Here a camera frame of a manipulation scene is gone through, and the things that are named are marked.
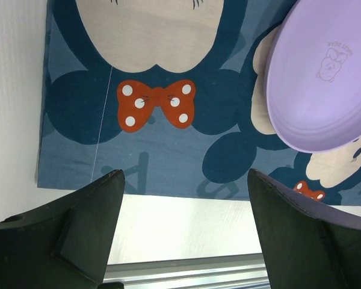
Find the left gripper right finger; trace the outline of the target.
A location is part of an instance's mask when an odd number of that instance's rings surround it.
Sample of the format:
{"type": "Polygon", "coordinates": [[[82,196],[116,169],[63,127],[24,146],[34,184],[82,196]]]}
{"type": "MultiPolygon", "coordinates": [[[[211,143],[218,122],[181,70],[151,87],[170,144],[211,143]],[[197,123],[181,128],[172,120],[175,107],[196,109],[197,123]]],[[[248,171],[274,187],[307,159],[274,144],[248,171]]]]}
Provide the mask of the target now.
{"type": "Polygon", "coordinates": [[[361,288],[361,217],[256,169],[248,193],[271,288],[361,288]]]}

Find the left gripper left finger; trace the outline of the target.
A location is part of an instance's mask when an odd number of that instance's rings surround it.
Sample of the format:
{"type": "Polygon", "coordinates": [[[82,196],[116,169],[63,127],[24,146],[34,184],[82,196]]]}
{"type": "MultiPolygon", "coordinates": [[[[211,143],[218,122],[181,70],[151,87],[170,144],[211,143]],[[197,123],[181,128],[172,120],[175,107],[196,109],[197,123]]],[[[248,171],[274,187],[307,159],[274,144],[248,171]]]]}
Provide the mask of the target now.
{"type": "Polygon", "coordinates": [[[103,283],[125,190],[113,170],[0,222],[0,288],[97,288],[103,283]]]}

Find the blue cartoon placemat cloth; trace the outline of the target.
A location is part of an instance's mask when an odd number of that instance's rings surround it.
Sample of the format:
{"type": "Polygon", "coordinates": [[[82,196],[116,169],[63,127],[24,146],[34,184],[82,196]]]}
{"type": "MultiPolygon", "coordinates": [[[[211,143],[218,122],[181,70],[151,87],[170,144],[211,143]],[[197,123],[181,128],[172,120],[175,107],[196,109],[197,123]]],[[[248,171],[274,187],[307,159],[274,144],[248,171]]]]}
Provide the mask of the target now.
{"type": "Polygon", "coordinates": [[[294,1],[49,1],[40,188],[121,169],[128,194],[247,200],[254,168],[361,206],[361,138],[307,154],[270,124],[265,63],[294,1]]]}

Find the purple plastic plate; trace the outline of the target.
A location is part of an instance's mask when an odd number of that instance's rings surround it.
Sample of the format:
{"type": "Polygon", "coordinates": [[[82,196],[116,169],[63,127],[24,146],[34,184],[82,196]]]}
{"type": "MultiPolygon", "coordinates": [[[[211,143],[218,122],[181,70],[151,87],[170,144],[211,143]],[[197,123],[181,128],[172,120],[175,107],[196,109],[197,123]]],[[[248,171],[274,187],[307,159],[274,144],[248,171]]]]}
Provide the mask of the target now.
{"type": "Polygon", "coordinates": [[[297,1],[273,42],[265,96],[279,138],[300,152],[361,136],[361,1],[297,1]]]}

